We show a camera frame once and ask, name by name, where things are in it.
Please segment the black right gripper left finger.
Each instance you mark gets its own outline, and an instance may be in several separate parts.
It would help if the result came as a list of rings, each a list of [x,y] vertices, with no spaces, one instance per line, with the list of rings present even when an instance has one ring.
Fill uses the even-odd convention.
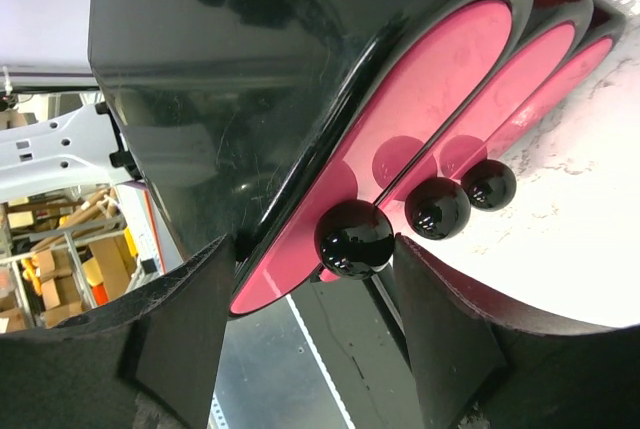
[[[110,303],[2,335],[2,427],[207,427],[234,270],[223,236]]]

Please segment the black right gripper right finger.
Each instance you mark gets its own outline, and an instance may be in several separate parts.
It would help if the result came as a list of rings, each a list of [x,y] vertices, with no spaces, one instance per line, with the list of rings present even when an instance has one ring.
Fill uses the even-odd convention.
[[[428,428],[635,428],[639,330],[518,301],[398,236],[393,274]]]

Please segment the black pink drawer organizer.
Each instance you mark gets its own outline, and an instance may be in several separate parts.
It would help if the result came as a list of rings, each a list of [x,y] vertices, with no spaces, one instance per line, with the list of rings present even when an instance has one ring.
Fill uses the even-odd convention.
[[[89,62],[176,244],[231,237],[233,319],[449,255],[502,152],[589,75],[604,0],[91,0]]]

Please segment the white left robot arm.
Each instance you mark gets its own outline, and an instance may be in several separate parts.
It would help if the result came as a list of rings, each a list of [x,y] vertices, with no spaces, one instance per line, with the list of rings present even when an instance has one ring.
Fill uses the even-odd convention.
[[[104,102],[1,132],[1,201],[141,174]]]

